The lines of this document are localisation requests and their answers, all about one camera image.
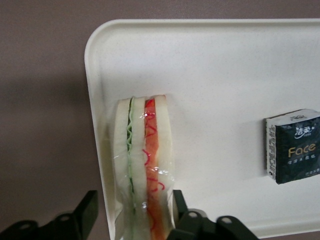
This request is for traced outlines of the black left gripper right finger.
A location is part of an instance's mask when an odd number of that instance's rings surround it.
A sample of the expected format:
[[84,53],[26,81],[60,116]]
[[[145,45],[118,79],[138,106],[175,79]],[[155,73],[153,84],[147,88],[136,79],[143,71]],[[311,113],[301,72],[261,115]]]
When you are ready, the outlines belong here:
[[188,207],[181,190],[173,190],[172,210],[173,222],[174,226],[176,227],[180,219],[188,211]]

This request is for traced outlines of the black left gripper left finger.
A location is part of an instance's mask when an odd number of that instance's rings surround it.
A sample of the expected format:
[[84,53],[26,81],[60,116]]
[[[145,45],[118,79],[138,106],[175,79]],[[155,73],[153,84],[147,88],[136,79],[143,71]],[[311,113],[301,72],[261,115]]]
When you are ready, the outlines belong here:
[[98,191],[89,190],[73,211],[80,234],[90,234],[98,213]]

